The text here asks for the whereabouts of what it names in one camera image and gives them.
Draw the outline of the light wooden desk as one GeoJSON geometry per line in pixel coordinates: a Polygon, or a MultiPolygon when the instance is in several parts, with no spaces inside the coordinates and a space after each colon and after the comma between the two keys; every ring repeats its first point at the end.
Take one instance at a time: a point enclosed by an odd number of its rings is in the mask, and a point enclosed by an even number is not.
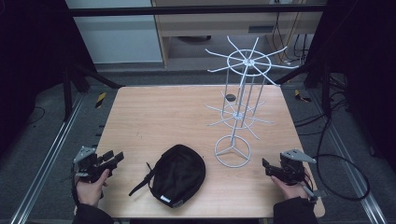
{"type": "MultiPolygon", "coordinates": [[[[155,7],[322,4],[327,0],[151,0],[155,7]]],[[[285,49],[281,62],[291,53],[296,35],[312,35],[321,12],[272,12],[231,14],[157,15],[155,17],[163,63],[169,64],[173,37],[207,35],[258,35],[269,41],[271,50],[285,49]]]]}

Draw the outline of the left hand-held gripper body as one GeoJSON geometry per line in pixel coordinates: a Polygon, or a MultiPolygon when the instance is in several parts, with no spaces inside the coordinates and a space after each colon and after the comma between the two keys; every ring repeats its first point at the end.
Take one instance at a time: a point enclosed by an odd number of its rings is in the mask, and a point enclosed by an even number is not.
{"type": "Polygon", "coordinates": [[[82,147],[73,160],[73,164],[77,166],[74,174],[85,182],[93,183],[105,169],[108,169],[108,177],[111,177],[112,171],[116,168],[116,164],[113,163],[115,155],[109,161],[103,161],[103,155],[98,156],[93,147],[82,147]]]}

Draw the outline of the person's right hand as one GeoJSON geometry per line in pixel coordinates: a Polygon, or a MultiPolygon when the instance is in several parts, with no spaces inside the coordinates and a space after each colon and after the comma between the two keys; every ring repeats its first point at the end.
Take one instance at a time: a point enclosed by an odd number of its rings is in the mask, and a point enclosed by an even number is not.
{"type": "Polygon", "coordinates": [[[286,200],[290,200],[294,198],[303,198],[303,199],[308,198],[308,194],[304,189],[304,183],[298,183],[290,186],[285,184],[275,176],[272,176],[271,180],[275,183],[276,186],[280,188],[286,200]]]}

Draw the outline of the black horizontal frame bar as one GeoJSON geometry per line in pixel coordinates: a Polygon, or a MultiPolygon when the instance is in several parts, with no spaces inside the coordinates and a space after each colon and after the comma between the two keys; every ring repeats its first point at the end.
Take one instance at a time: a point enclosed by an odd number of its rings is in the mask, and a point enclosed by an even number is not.
{"type": "Polygon", "coordinates": [[[272,12],[319,12],[326,4],[302,5],[229,5],[229,6],[184,6],[184,7],[113,7],[74,8],[64,13],[73,17],[95,16],[143,16],[143,15],[188,15],[227,13],[272,13],[272,12]]]}

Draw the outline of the yellow black floor tape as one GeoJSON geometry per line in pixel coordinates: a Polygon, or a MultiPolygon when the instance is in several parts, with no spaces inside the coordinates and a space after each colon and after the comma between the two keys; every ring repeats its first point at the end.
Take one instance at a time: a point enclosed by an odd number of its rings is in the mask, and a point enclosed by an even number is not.
{"type": "Polygon", "coordinates": [[[294,97],[295,97],[295,99],[306,102],[306,103],[312,102],[312,100],[309,97],[303,97],[298,90],[294,91],[294,97]]]}
{"type": "Polygon", "coordinates": [[[94,107],[95,107],[95,108],[100,108],[101,105],[102,105],[102,103],[103,103],[103,101],[104,101],[104,99],[105,99],[105,97],[106,97],[106,92],[101,92],[101,93],[99,94],[98,98],[97,98],[97,101],[96,101],[94,107]]]}

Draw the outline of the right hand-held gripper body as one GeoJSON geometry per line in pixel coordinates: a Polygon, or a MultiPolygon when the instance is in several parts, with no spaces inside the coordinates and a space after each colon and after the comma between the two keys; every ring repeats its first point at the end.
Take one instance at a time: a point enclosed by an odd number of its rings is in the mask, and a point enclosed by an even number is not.
{"type": "Polygon", "coordinates": [[[274,176],[288,185],[302,182],[305,178],[304,162],[316,163],[317,161],[299,149],[281,152],[281,167],[274,173],[274,176]]]}

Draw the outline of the black metal stand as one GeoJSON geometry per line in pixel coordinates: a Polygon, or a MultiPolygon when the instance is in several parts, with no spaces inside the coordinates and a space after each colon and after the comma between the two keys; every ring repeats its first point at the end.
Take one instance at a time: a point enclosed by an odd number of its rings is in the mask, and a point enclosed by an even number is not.
{"type": "Polygon", "coordinates": [[[326,60],[313,60],[292,70],[285,76],[276,80],[276,84],[284,84],[287,81],[297,77],[302,73],[307,73],[304,85],[308,88],[314,88],[321,82],[321,109],[325,116],[332,117],[331,100],[330,100],[330,65],[326,60]]]}
{"type": "Polygon", "coordinates": [[[71,118],[73,111],[71,84],[75,85],[78,92],[88,92],[90,89],[90,84],[85,76],[92,77],[111,89],[121,88],[121,84],[113,82],[81,64],[67,63],[63,66],[64,121],[71,118]]]}

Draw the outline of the person's left hand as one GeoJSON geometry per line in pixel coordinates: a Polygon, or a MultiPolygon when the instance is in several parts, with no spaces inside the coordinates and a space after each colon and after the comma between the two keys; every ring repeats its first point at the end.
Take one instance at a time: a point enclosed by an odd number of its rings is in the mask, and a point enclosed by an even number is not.
{"type": "Polygon", "coordinates": [[[107,187],[109,170],[105,169],[99,179],[93,183],[77,180],[76,188],[80,203],[97,207],[102,197],[103,187],[107,187]]]}

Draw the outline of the metal floor rail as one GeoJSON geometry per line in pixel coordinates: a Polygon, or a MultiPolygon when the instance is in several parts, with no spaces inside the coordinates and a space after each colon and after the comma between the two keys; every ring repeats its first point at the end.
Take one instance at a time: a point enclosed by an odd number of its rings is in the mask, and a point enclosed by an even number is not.
{"type": "Polygon", "coordinates": [[[367,193],[367,196],[364,199],[361,199],[361,204],[371,223],[389,224],[374,195],[369,189],[369,181],[365,180],[363,172],[358,170],[357,165],[353,162],[350,154],[347,152],[346,145],[342,141],[341,135],[331,122],[327,124],[326,131],[330,135],[334,145],[335,155],[341,160],[342,166],[344,167],[345,173],[350,184],[355,190],[355,193],[358,196],[363,196],[364,193],[367,193]]]}
{"type": "Polygon", "coordinates": [[[36,200],[42,191],[50,171],[54,163],[56,162],[58,155],[64,145],[64,142],[69,135],[72,126],[77,118],[78,112],[81,109],[82,102],[85,98],[85,93],[78,93],[75,102],[72,104],[72,111],[69,118],[63,122],[59,132],[57,133],[55,139],[52,142],[49,152],[47,153],[45,159],[41,163],[35,178],[25,193],[20,205],[13,214],[9,224],[25,224],[27,221],[36,200]]]}

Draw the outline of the white cabinet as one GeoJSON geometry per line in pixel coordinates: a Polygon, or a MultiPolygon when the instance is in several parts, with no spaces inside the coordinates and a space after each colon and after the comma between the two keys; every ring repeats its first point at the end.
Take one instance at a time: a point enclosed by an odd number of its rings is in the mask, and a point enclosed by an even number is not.
{"type": "MultiPolygon", "coordinates": [[[[151,7],[151,0],[65,0],[70,9],[151,7]]],[[[161,63],[163,56],[154,17],[75,17],[95,64],[161,63]]]]}

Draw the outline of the black cap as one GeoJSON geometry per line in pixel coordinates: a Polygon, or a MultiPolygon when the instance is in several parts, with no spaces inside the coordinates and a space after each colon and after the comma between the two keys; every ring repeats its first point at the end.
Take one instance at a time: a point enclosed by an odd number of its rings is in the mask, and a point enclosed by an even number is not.
{"type": "Polygon", "coordinates": [[[175,145],[166,150],[153,168],[129,195],[148,186],[151,194],[170,208],[179,208],[191,199],[205,181],[205,162],[193,149],[175,145]]]}

